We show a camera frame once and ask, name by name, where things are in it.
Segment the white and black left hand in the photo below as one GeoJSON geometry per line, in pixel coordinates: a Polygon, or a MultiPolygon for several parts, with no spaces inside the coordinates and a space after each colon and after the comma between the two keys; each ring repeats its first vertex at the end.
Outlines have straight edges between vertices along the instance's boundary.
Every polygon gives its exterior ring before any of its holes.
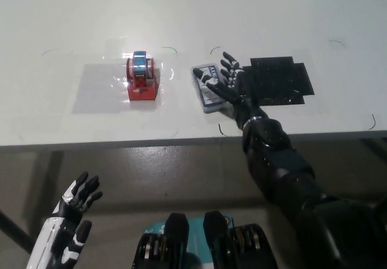
{"type": "Polygon", "coordinates": [[[45,220],[34,244],[27,268],[74,268],[91,231],[83,215],[103,195],[97,175],[82,173],[62,194],[45,220]]]}

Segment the white and black right hand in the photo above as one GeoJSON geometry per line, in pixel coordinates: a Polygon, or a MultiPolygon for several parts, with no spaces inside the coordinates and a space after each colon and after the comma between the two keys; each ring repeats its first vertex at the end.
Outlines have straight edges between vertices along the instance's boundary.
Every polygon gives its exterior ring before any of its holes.
{"type": "Polygon", "coordinates": [[[223,57],[220,61],[223,66],[220,72],[226,78],[225,81],[205,75],[199,68],[194,68],[193,74],[210,91],[233,106],[237,127],[244,129],[248,122],[266,118],[267,114],[259,107],[252,87],[252,78],[232,55],[223,52],[223,57]]]}

